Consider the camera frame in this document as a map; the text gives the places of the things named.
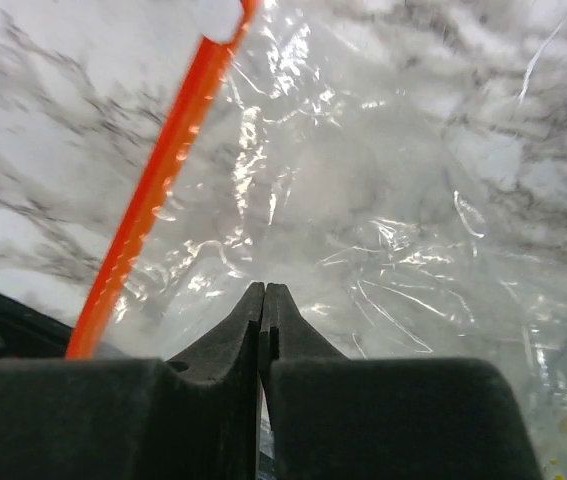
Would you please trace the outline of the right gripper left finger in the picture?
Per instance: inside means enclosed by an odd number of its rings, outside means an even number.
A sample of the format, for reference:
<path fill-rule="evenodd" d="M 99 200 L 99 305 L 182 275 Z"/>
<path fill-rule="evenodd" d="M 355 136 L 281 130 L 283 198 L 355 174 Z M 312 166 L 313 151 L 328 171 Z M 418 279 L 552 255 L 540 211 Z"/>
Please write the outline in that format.
<path fill-rule="evenodd" d="M 0 479 L 254 479 L 264 287 L 170 360 L 66 360 L 68 328 L 0 295 Z"/>

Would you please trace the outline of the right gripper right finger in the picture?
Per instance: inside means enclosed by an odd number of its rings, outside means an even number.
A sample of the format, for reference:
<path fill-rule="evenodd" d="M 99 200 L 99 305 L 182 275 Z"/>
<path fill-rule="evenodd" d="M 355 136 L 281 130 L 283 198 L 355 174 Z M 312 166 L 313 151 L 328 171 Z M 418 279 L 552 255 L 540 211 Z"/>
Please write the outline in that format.
<path fill-rule="evenodd" d="M 266 288 L 261 376 L 280 479 L 537 479 L 514 393 L 473 358 L 350 360 Z"/>

